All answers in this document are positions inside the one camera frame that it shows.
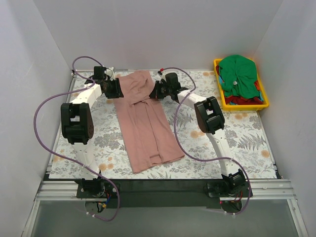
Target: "yellow bin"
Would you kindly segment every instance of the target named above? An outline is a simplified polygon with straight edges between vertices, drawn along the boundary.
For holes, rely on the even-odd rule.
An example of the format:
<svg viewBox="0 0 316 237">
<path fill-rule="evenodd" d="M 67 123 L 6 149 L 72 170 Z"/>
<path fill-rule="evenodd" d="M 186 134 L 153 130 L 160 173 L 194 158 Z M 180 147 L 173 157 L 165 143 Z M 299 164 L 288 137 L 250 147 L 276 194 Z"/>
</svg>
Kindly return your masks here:
<svg viewBox="0 0 316 237">
<path fill-rule="evenodd" d="M 269 106 L 269 101 L 268 101 L 268 98 L 267 98 L 267 95 L 266 95 L 266 92 L 263 88 L 263 85 L 261 83 L 261 80 L 260 80 L 260 77 L 258 76 L 258 73 L 257 73 L 257 78 L 258 78 L 258 82 L 259 82 L 259 86 L 260 86 L 260 91 L 261 91 L 261 94 L 262 94 L 262 97 L 263 97 L 263 104 L 262 105 L 227 105 L 225 103 L 225 98 L 224 98 L 224 92 L 222 90 L 222 86 L 219 82 L 219 78 L 218 78 L 218 74 L 217 74 L 217 71 L 216 71 L 216 66 L 219 64 L 219 62 L 222 61 L 221 58 L 217 58 L 214 60 L 214 73 L 216 75 L 216 78 L 217 78 L 217 84 L 218 84 L 218 88 L 220 90 L 220 93 L 221 93 L 221 98 L 222 98 L 222 107 L 223 107 L 223 110 L 227 110 L 227 111 L 232 111 L 232 110 L 262 110 L 263 108 L 266 108 Z"/>
</svg>

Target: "purple cable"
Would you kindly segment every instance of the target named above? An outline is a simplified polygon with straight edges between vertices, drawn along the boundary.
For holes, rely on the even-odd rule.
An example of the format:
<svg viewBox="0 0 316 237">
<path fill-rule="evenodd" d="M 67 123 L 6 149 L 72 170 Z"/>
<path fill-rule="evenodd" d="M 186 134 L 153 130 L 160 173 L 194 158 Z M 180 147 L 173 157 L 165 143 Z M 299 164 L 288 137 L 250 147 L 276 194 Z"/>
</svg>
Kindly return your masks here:
<svg viewBox="0 0 316 237">
<path fill-rule="evenodd" d="M 36 121 L 37 121 L 37 117 L 38 117 L 39 111 L 40 111 L 41 107 L 42 107 L 47 101 L 49 101 L 49 100 L 51 100 L 51 99 L 54 99 L 54 98 L 56 98 L 56 97 L 62 96 L 62 95 L 69 95 L 69 94 L 72 94 L 72 93 L 75 93 L 75 92 L 81 92 L 81 91 L 87 90 L 87 89 L 89 89 L 89 88 L 91 88 L 91 87 L 93 87 L 93 86 L 95 85 L 95 81 L 94 81 L 93 79 L 86 78 L 86 77 L 80 75 L 80 74 L 75 70 L 75 62 L 76 62 L 78 59 L 81 59 L 81 58 L 89 58 L 89 59 L 92 59 L 93 61 L 97 62 L 100 66 L 102 66 L 102 64 L 101 64 L 99 61 L 97 61 L 96 59 L 94 59 L 94 58 L 92 58 L 92 57 L 89 57 L 89 56 L 80 56 L 80 57 L 76 58 L 76 59 L 73 61 L 72 67 L 73 67 L 74 73 L 77 74 L 79 77 L 81 77 L 81 78 L 83 78 L 83 79 L 92 81 L 92 85 L 89 86 L 89 87 L 83 88 L 83 89 L 79 89 L 79 90 L 74 90 L 74 91 L 69 91 L 69 92 L 64 92 L 64 93 L 60 93 L 60 94 L 57 94 L 57 95 L 53 95 L 53 96 L 47 98 L 46 100 L 44 100 L 44 101 L 39 105 L 39 107 L 36 109 L 35 114 L 34 114 L 34 120 L 33 120 L 34 132 L 35 132 L 35 136 L 36 136 L 38 142 L 40 143 L 40 145 L 41 145 L 45 150 L 47 150 L 48 152 L 50 152 L 50 153 L 52 153 L 52 154 L 54 154 L 54 155 L 56 155 L 56 156 L 59 156 L 59 157 L 61 157 L 61 158 L 67 159 L 67 160 L 70 160 L 70 161 L 72 161 L 72 162 L 74 162 L 74 163 L 77 163 L 77 164 L 83 166 L 84 168 L 86 168 L 87 170 L 89 170 L 91 173 L 93 173 L 93 174 L 99 176 L 99 177 L 102 178 L 102 179 L 105 179 L 107 182 L 109 182 L 110 184 L 113 185 L 113 187 L 115 188 L 115 190 L 116 190 L 116 192 L 117 192 L 117 195 L 118 195 L 118 207 L 117 207 L 116 212 L 115 212 L 115 214 L 113 215 L 113 217 L 111 217 L 110 219 L 107 219 L 107 218 L 104 218 L 104 217 L 101 217 L 101 216 L 98 216 L 98 215 L 95 215 L 95 214 L 93 214 L 93 213 L 88 212 L 88 214 L 90 214 L 91 216 L 96 217 L 96 218 L 98 218 L 98 219 L 100 219 L 100 220 L 102 220 L 102 221 L 112 221 L 112 220 L 117 216 L 118 211 L 119 211 L 119 205 L 120 205 L 119 190 L 118 190 L 117 186 L 116 186 L 110 179 L 104 177 L 104 176 L 101 175 L 101 174 L 98 174 L 97 172 L 95 172 L 94 170 L 90 169 L 88 166 L 85 166 L 83 163 L 79 162 L 78 160 L 75 160 L 75 159 L 72 159 L 72 158 L 63 156 L 63 155 L 61 155 L 61 154 L 58 154 L 58 153 L 52 151 L 50 148 L 48 148 L 48 147 L 41 141 L 40 136 L 39 136 L 39 133 L 38 133 L 37 125 L 36 125 Z"/>
<path fill-rule="evenodd" d="M 245 209 L 247 208 L 247 206 L 248 206 L 248 204 L 249 204 L 249 200 L 250 200 L 250 194 L 251 194 L 250 180 L 249 180 L 249 177 L 248 177 L 248 175 L 247 175 L 245 169 L 242 167 L 242 165 L 241 165 L 238 161 L 236 161 L 236 160 L 234 160 L 234 159 L 232 159 L 232 158 L 229 158 L 229 157 L 218 157 L 218 158 L 214 158 L 214 159 L 198 159 L 198 158 L 193 157 L 192 155 L 190 155 L 189 153 L 187 153 L 187 152 L 184 150 L 184 148 L 183 148 L 183 147 L 181 146 L 181 144 L 180 144 L 180 141 L 179 141 L 179 138 L 178 138 L 178 135 L 177 135 L 177 129 L 176 129 L 176 127 L 177 127 L 177 115 L 178 115 L 178 111 L 179 111 L 180 106 L 182 105 L 182 103 L 183 103 L 183 102 L 186 100 L 186 98 L 197 88 L 197 86 L 196 86 L 194 80 L 192 79 L 192 77 L 191 77 L 186 71 L 184 71 L 184 70 L 182 70 L 182 69 L 180 69 L 180 68 L 175 68 L 175 67 L 169 67 L 169 68 L 165 68 L 165 69 L 163 69 L 163 70 L 168 70 L 168 69 L 176 69 L 176 70 L 179 70 L 179 71 L 181 71 L 181 72 L 184 72 L 184 73 L 191 79 L 191 81 L 193 82 L 193 85 L 194 85 L 194 88 L 191 89 L 190 92 L 189 92 L 189 93 L 183 98 L 183 100 L 179 103 L 179 105 L 178 105 L 178 107 L 177 107 L 177 109 L 176 109 L 176 112 L 175 112 L 175 114 L 174 114 L 173 129 L 174 129 L 174 135 L 175 135 L 175 137 L 176 137 L 176 140 L 177 140 L 177 143 L 178 143 L 179 147 L 180 147 L 181 150 L 184 152 L 184 154 L 186 154 L 186 155 L 187 155 L 188 157 L 190 157 L 191 159 L 194 159 L 194 160 L 197 160 L 197 161 L 216 161 L 216 160 L 221 160 L 221 159 L 229 159 L 229 160 L 233 161 L 234 163 L 236 163 L 236 164 L 242 169 L 243 173 L 245 174 L 245 176 L 246 176 L 246 178 L 247 178 L 247 180 L 248 180 L 249 192 L 248 192 L 248 198 L 247 198 L 247 201 L 246 201 L 245 206 L 244 206 L 239 212 L 235 213 L 235 215 L 241 214 L 241 213 L 244 212 Z M 222 213 L 221 211 L 216 211 L 216 210 L 209 210 L 209 211 L 217 212 L 217 213 Z"/>
</svg>

